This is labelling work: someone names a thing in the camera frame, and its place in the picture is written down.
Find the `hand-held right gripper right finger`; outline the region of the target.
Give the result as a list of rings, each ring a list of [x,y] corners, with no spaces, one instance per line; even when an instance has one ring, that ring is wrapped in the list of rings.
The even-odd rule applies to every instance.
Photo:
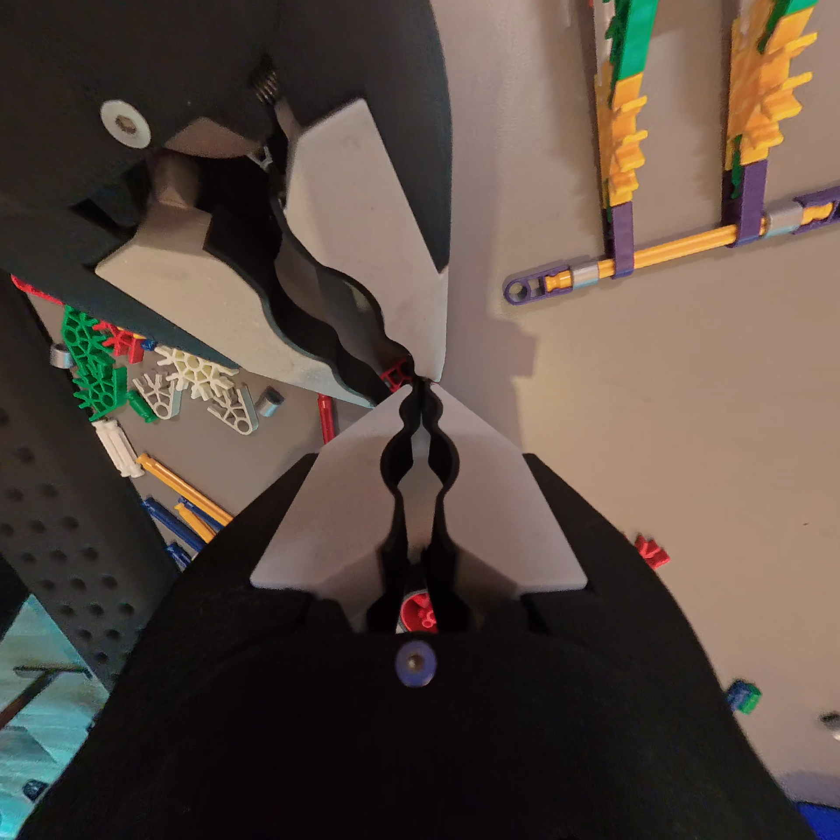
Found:
[[[440,385],[425,384],[428,463],[441,483],[423,556],[440,628],[474,628],[523,595],[587,576],[522,451]]]

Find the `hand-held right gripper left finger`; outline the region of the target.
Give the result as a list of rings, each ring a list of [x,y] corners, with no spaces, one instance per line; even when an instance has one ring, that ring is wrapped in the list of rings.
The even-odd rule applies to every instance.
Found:
[[[422,390],[405,385],[324,445],[250,576],[340,604],[357,631],[393,632],[409,568],[400,482]]]

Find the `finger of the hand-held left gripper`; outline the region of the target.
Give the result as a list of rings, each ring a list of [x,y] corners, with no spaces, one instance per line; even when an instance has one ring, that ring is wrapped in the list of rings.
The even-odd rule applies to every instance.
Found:
[[[364,98],[300,130],[286,188],[283,221],[304,255],[358,291],[416,373],[440,381],[448,265],[435,263]]]
[[[364,407],[391,395],[336,330],[292,300],[277,276],[277,241],[263,243],[223,202],[201,209],[201,169],[183,154],[152,165],[133,237],[97,276],[246,372]]]

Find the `purple rod-end connector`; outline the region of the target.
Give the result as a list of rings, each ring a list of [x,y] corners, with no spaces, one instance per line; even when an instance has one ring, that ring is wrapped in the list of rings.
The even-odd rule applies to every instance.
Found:
[[[507,278],[503,288],[502,296],[506,303],[511,306],[524,306],[529,303],[545,299],[561,297],[572,291],[571,277],[565,286],[557,285],[562,281],[553,280],[554,285],[549,288],[549,281],[560,275],[568,275],[570,267],[568,264],[548,265],[547,268],[535,269],[529,273],[518,273]]]
[[[801,223],[794,231],[794,235],[808,233],[839,222],[839,185],[795,196],[794,201],[802,210]]]

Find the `multicoloured toy frame assembly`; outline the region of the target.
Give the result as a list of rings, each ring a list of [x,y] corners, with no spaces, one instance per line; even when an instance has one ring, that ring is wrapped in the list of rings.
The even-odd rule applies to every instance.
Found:
[[[740,2],[732,23],[721,178],[721,227],[738,227],[729,248],[764,238],[770,152],[784,141],[781,123],[802,110],[796,90],[812,79],[810,71],[793,75],[791,63],[816,41],[816,32],[806,32],[816,5]],[[635,271],[633,199],[648,136],[637,121],[658,2],[591,2],[591,9],[602,220],[607,259],[615,260],[615,278],[624,278]]]

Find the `yellow plastic rod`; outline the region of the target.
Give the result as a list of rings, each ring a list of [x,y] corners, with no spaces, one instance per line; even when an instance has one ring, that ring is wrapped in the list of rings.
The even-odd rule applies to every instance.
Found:
[[[683,259],[685,257],[706,253],[713,249],[728,247],[736,242],[738,231],[739,229],[737,225],[716,227],[699,234],[693,234],[691,236],[675,239],[670,242],[668,241],[661,245],[642,248],[636,251],[633,255],[634,268],[638,270],[651,266],[659,266],[675,259]],[[600,280],[616,276],[614,259],[599,260],[599,268]],[[549,281],[549,288],[552,288],[554,285],[554,283],[552,283],[553,280],[561,280],[562,283],[557,283],[557,285],[565,286],[568,282],[566,280],[566,277],[568,276],[571,276],[570,272],[568,275],[560,275],[556,278],[552,278]]]
[[[198,507],[222,526],[227,526],[234,519],[225,509],[156,458],[148,454],[141,454],[135,459],[135,463],[169,488],[178,492],[182,497],[190,501],[194,506]]]
[[[216,529],[183,502],[175,504],[175,511],[182,518],[184,523],[187,524],[205,543],[210,543],[216,536]]]

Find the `white snowflake connector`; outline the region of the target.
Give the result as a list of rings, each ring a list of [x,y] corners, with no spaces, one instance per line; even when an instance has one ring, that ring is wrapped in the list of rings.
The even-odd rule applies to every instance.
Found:
[[[188,390],[192,399],[220,402],[235,389],[233,377],[239,372],[238,367],[224,366],[163,344],[158,344],[154,352],[160,356],[159,366],[171,368],[165,380],[172,383],[177,392]]]

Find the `light grey connector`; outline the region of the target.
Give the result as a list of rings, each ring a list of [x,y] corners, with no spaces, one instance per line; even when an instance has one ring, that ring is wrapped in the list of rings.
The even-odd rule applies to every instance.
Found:
[[[240,435],[252,435],[259,420],[247,385],[234,385],[212,397],[207,411]]]
[[[133,388],[139,391],[153,407],[158,420],[170,421],[181,412],[182,394],[175,389],[175,384],[160,372],[145,372],[141,378],[131,380]]]

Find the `green fan connector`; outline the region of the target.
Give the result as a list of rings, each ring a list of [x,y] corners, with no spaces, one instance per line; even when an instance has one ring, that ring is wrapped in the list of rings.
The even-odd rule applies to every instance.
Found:
[[[112,357],[103,346],[105,336],[95,327],[97,318],[66,304],[61,337],[79,373],[99,377],[111,368]]]
[[[128,372],[123,366],[108,366],[100,372],[77,367],[73,396],[79,408],[88,412],[90,422],[105,418],[128,401]]]

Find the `short white rod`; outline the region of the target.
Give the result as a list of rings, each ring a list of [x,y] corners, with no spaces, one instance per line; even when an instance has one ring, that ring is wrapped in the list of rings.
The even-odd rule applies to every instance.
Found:
[[[116,421],[98,420],[91,423],[116,470],[123,478],[134,477],[135,456]]]
[[[118,421],[100,421],[98,435],[121,477],[140,478],[144,475],[144,469],[137,462],[138,456]]]

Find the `black perforated foam strip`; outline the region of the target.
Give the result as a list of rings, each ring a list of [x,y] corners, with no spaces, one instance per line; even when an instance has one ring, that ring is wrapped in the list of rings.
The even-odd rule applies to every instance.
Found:
[[[2,557],[110,690],[178,571],[50,345],[2,275]]]

